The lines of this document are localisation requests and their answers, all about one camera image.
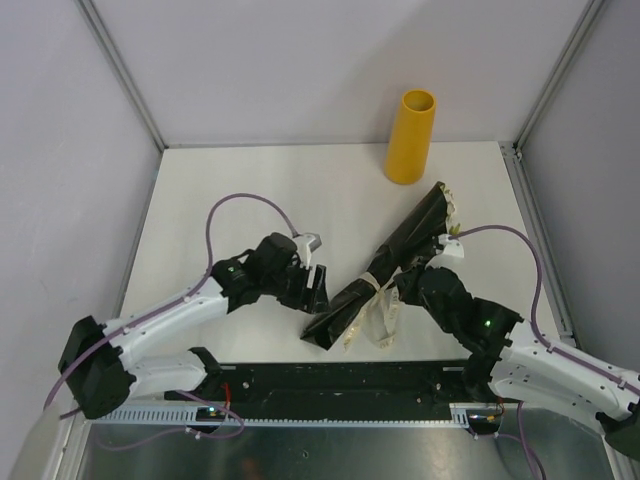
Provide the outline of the cream printed ribbon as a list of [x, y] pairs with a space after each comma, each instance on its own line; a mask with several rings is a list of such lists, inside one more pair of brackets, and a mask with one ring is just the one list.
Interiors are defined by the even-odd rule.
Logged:
[[343, 350], [347, 352], [361, 333], [376, 348], [388, 349], [394, 343], [397, 334], [397, 321], [401, 310], [399, 290], [393, 280], [380, 285], [368, 272], [361, 274], [360, 279], [374, 288], [374, 295], [358, 310], [355, 319], [343, 335]]

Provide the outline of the black wrapping paper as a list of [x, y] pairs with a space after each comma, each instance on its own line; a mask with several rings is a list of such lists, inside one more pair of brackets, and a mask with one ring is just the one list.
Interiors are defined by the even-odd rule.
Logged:
[[[408, 216], [377, 248], [363, 273], [372, 274], [380, 285], [393, 280], [398, 270], [406, 270], [417, 259], [435, 255], [437, 238], [446, 234], [446, 201], [438, 181]], [[330, 349], [355, 319], [358, 310], [374, 295], [374, 288], [360, 276], [340, 290], [329, 302], [329, 310], [316, 315], [303, 329], [300, 339], [325, 350]]]

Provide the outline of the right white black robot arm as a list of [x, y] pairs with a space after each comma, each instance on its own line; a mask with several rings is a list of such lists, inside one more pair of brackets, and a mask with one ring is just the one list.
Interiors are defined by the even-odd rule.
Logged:
[[617, 452], [639, 457], [639, 375], [548, 338], [517, 312], [471, 295], [446, 268], [394, 278], [400, 300], [422, 307], [469, 351], [461, 376], [473, 401], [517, 400], [573, 419]]

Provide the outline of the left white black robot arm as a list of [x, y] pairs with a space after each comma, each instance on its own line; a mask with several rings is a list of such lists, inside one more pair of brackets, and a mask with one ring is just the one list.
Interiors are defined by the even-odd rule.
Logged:
[[77, 321], [58, 369], [79, 410], [95, 420], [137, 397], [183, 391], [202, 400], [214, 397], [221, 369], [206, 348], [156, 357], [149, 351], [262, 296], [307, 314], [327, 311], [326, 268], [311, 263], [320, 245], [314, 233], [289, 238], [274, 232], [256, 248], [217, 261], [201, 281], [164, 306], [128, 319]]

